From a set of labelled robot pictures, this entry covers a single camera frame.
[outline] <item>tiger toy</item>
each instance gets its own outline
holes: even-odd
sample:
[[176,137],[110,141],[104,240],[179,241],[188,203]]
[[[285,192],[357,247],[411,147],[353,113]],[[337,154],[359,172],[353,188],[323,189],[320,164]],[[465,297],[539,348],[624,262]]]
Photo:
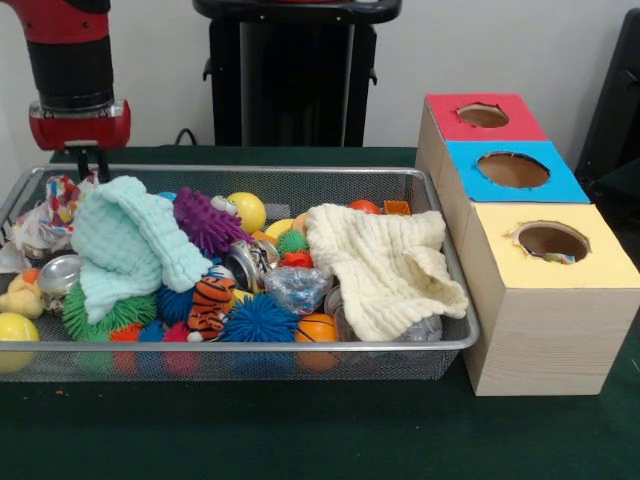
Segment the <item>tiger toy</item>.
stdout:
[[187,326],[189,342],[213,342],[220,338],[236,283],[229,278],[203,277],[196,283]]

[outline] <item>yellow box top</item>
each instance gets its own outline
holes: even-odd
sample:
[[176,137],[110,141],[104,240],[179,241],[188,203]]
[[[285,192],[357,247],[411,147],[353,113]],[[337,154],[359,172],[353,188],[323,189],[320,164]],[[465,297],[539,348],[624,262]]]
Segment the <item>yellow box top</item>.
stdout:
[[[476,203],[474,208],[507,288],[640,288],[638,269],[594,205]],[[549,262],[528,249],[577,261]]]

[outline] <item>green table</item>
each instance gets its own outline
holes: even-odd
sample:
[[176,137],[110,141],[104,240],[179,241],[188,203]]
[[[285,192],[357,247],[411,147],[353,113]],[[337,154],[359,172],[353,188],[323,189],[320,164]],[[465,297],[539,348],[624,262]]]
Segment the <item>green table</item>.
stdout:
[[[132,163],[411,165],[411,149],[130,149]],[[0,384],[2,478],[631,479],[640,344],[598,397],[476,398],[439,382]]]

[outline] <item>mint green cloth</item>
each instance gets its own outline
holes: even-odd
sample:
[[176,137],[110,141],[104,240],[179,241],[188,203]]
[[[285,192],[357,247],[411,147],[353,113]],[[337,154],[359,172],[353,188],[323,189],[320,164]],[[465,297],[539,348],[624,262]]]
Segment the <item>mint green cloth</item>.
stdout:
[[173,204],[148,194],[133,177],[118,177],[87,196],[71,245],[84,260],[80,285],[90,324],[118,300],[153,293],[162,283],[185,292],[213,266],[179,229]]

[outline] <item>shape sorter box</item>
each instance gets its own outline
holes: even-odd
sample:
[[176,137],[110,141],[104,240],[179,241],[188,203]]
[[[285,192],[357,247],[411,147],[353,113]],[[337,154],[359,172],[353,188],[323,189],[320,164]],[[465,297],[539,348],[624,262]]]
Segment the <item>shape sorter box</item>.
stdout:
[[473,204],[460,260],[481,323],[465,351],[476,395],[600,392],[640,274],[595,206]]
[[447,141],[546,141],[547,136],[515,94],[429,94],[425,98],[416,168],[438,186]]
[[472,202],[589,203],[551,142],[447,142],[438,195],[462,246]]

